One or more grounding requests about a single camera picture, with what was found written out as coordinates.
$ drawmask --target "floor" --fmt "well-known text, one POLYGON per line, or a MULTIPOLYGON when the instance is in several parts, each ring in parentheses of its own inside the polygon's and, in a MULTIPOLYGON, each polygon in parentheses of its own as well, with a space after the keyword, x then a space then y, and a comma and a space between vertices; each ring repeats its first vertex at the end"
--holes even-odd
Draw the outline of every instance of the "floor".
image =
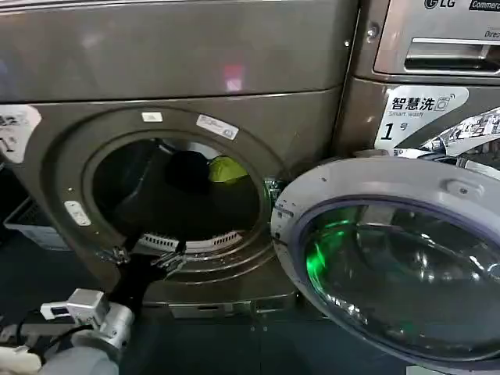
MULTIPOLYGON (((0 248, 0 345, 13 343, 26 311, 64 300, 74 288, 97 286, 72 252, 48 252, 16 235, 0 248)), ((34 323, 40 322, 25 332, 32 341, 67 327, 34 323)), ((135 327, 120 373, 403 375, 406 366, 302 310, 258 320, 173 320, 158 309, 135 327)))

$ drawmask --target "washing machine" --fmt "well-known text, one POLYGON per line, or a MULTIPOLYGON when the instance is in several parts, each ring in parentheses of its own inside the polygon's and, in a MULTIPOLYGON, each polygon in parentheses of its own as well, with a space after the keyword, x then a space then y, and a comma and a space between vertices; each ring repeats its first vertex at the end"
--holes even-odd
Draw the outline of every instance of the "washing machine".
POLYGON ((497 139, 498 14, 493 0, 363 2, 335 151, 497 139))
POLYGON ((500 371, 499 11, 361 2, 342 159, 289 184, 271 221, 283 267, 318 310, 443 373, 500 371))
POLYGON ((352 0, 3 1, 2 154, 104 289, 129 251, 184 243, 147 304, 279 309, 296 289, 271 209, 329 151, 356 17, 352 0))

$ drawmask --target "open washer door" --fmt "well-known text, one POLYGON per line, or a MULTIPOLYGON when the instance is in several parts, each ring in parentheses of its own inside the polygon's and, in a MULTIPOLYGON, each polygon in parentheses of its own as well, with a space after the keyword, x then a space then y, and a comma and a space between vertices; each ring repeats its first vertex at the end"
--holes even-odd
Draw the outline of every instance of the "open washer door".
POLYGON ((442 162, 333 161, 278 198, 297 288, 377 347, 447 373, 500 369, 500 180, 442 162))

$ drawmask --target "white label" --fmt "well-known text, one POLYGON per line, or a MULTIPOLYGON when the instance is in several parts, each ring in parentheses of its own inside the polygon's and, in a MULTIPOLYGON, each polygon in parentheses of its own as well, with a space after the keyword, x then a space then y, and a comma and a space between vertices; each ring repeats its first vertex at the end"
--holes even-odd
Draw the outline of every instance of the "white label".
POLYGON ((239 129, 230 125, 229 123, 224 123, 223 121, 213 119, 205 115, 200 115, 196 125, 211 131, 212 133, 218 134, 224 138, 231 139, 232 141, 236 138, 239 129))
POLYGON ((423 367, 419 366, 407 366, 406 375, 441 375, 441 373, 424 369, 423 367))
POLYGON ((163 122, 163 115, 161 112, 143 112, 142 120, 145 123, 161 123, 163 122))
POLYGON ((0 150, 13 163, 22 163, 41 116, 31 105, 0 105, 0 150))
POLYGON ((84 211, 84 208, 79 202, 66 201, 64 202, 64 206, 66 207, 66 210, 71 215, 71 217, 73 217, 73 220, 75 220, 75 222, 79 226, 88 227, 89 225, 92 225, 91 220, 88 218, 87 214, 84 211))
POLYGON ((465 87, 412 85, 390 90, 375 148, 394 148, 427 124, 464 105, 468 98, 465 87))

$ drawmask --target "door glass window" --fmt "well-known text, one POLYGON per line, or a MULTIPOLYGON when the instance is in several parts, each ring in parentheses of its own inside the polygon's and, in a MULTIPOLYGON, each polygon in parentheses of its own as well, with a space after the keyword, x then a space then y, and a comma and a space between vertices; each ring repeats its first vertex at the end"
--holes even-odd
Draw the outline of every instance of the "door glass window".
POLYGON ((338 319, 420 355, 500 349, 500 249, 458 220, 393 202, 353 202, 303 230, 305 270, 338 319))

